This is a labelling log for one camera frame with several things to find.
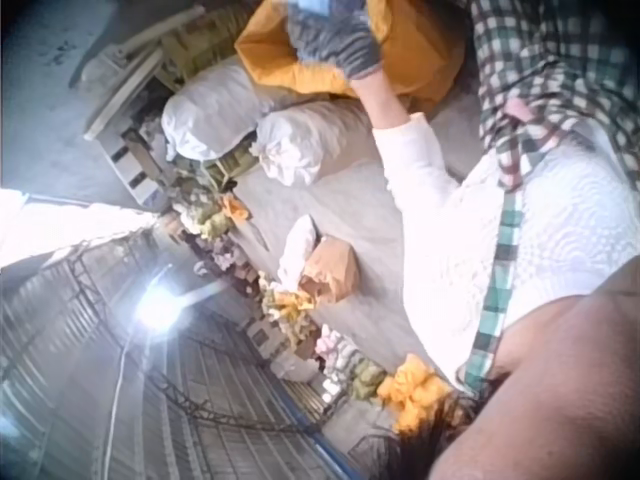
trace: white sweater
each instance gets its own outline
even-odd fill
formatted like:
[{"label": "white sweater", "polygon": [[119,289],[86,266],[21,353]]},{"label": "white sweater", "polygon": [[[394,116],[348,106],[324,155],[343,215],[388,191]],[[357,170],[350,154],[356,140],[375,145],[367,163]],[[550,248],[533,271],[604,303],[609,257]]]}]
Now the white sweater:
[{"label": "white sweater", "polygon": [[[588,295],[640,254],[640,202],[605,133],[579,128],[595,151],[563,142],[525,180],[524,221],[505,328],[553,300]],[[492,154],[459,185],[422,114],[374,130],[404,225],[404,303],[411,326],[459,388],[489,284],[502,211]]]}]

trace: yellow cloth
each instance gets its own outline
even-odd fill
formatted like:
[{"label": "yellow cloth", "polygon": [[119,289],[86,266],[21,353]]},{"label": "yellow cloth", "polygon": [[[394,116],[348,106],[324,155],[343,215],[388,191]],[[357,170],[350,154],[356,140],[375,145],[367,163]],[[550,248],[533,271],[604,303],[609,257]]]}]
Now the yellow cloth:
[{"label": "yellow cloth", "polygon": [[[451,88],[464,57],[464,41],[418,1],[368,0],[367,7],[395,92],[420,98],[428,110]],[[236,50],[259,84],[355,96],[335,68],[298,63],[286,32],[286,11],[277,1],[262,2]]]},{"label": "yellow cloth", "polygon": [[451,387],[435,375],[420,357],[408,354],[394,376],[388,376],[377,390],[378,397],[398,415],[394,430],[413,432],[434,413],[437,402]]}]

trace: corrugated metal wall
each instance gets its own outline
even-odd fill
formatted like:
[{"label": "corrugated metal wall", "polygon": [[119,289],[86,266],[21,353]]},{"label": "corrugated metal wall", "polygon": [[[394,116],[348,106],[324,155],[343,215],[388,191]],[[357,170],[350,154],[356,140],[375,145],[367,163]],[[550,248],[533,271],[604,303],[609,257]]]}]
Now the corrugated metal wall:
[{"label": "corrugated metal wall", "polygon": [[[157,259],[152,239],[135,235],[43,270],[3,298],[3,475],[342,476],[326,461],[327,448],[336,457],[323,439],[293,432],[299,413],[234,323],[208,313],[194,316],[187,335],[131,337],[131,314]],[[207,411],[261,427],[196,421],[189,413],[205,401]],[[269,425],[291,428],[265,431]]]}]

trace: hand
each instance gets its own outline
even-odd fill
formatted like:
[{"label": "hand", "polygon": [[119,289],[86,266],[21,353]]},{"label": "hand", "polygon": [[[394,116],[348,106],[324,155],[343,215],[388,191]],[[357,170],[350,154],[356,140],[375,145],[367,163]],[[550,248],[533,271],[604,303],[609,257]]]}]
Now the hand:
[{"label": "hand", "polygon": [[380,48],[361,0],[290,2],[287,30],[303,62],[334,65],[349,80],[380,69]]}]

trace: brown paper bag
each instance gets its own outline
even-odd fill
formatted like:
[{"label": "brown paper bag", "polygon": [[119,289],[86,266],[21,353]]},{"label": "brown paper bag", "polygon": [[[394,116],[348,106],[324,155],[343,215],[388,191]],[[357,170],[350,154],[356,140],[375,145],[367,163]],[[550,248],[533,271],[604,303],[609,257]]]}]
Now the brown paper bag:
[{"label": "brown paper bag", "polygon": [[351,245],[326,236],[307,260],[299,288],[316,302],[337,303],[351,295],[360,281]]}]

